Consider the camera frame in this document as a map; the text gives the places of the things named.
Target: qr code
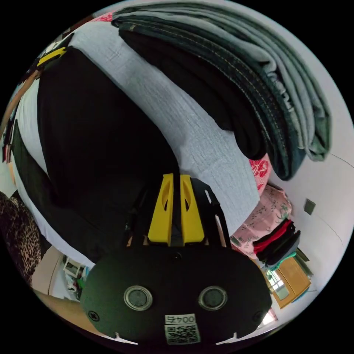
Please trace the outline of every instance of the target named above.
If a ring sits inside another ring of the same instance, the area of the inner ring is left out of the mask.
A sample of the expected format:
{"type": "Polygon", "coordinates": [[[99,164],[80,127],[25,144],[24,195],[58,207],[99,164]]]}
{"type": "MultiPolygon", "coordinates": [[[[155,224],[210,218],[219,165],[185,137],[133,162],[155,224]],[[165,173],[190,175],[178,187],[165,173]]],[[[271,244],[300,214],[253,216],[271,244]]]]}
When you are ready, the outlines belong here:
{"type": "Polygon", "coordinates": [[[200,342],[198,326],[193,324],[165,325],[165,334],[168,344],[192,344],[200,342]]]}

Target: folded red clothing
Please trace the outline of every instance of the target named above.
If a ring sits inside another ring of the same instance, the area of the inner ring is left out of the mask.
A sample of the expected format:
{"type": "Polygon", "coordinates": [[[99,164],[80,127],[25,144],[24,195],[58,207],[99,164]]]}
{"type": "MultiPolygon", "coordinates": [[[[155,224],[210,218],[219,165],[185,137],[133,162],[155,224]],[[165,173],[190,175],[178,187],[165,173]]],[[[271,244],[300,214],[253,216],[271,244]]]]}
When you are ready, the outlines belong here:
{"type": "Polygon", "coordinates": [[[284,232],[287,230],[288,226],[290,225],[292,221],[287,220],[284,225],[269,239],[265,240],[264,242],[261,242],[257,245],[253,246],[254,252],[257,254],[258,252],[262,252],[270,243],[273,241],[277,240],[279,237],[281,237],[284,232]]]}

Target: pink floral fabric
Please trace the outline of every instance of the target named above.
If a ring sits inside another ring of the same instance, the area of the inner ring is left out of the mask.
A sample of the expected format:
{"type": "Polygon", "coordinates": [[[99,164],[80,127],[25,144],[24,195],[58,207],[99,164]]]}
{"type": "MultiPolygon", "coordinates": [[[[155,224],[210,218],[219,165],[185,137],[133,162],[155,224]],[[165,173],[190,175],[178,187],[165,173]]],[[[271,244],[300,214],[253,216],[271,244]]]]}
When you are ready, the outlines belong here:
{"type": "Polygon", "coordinates": [[[272,172],[269,156],[266,154],[260,160],[250,160],[250,165],[252,167],[254,179],[256,180],[259,195],[262,195],[272,172]]]}
{"type": "MultiPolygon", "coordinates": [[[[96,22],[96,21],[111,22],[112,15],[113,15],[113,12],[108,12],[104,15],[94,18],[90,22],[96,22]]],[[[260,160],[257,160],[257,161],[250,160],[250,165],[252,167],[254,179],[256,180],[259,195],[262,195],[262,193],[265,189],[265,186],[268,182],[268,179],[270,177],[270,174],[272,172],[269,157],[266,154],[260,160]]]]}
{"type": "Polygon", "coordinates": [[[113,12],[107,12],[106,14],[98,16],[89,22],[96,22],[96,21],[112,22],[112,15],[113,12]]]}
{"type": "Polygon", "coordinates": [[[271,233],[285,218],[288,218],[292,206],[283,190],[266,185],[260,201],[242,226],[231,236],[233,249],[256,259],[253,241],[271,233]]]}

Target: yellow clip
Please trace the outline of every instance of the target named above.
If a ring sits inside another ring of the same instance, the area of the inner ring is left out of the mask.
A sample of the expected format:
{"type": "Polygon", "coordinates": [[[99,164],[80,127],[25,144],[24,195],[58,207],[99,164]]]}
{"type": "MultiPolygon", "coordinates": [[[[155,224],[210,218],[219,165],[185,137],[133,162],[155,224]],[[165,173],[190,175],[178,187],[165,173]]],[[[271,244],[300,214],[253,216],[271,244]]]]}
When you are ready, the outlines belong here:
{"type": "Polygon", "coordinates": [[[181,175],[181,222],[183,245],[203,241],[204,231],[193,193],[191,177],[186,174],[181,175]]]}
{"type": "Polygon", "coordinates": [[[173,173],[164,174],[147,237],[151,242],[171,245],[173,173]]]}
{"type": "Polygon", "coordinates": [[[38,62],[37,67],[43,65],[45,62],[52,60],[52,59],[57,59],[60,58],[62,55],[64,55],[66,52],[66,47],[61,47],[59,49],[53,50],[52,52],[48,53],[47,55],[44,55],[38,62]]]}

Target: label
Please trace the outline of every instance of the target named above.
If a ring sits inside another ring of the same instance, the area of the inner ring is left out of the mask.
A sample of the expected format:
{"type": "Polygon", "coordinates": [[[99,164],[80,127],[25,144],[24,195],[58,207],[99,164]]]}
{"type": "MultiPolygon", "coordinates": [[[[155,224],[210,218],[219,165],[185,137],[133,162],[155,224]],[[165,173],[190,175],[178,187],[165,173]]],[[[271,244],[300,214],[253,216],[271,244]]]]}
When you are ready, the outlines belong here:
{"type": "Polygon", "coordinates": [[[168,344],[200,343],[200,334],[195,314],[166,315],[165,335],[168,344]]]}

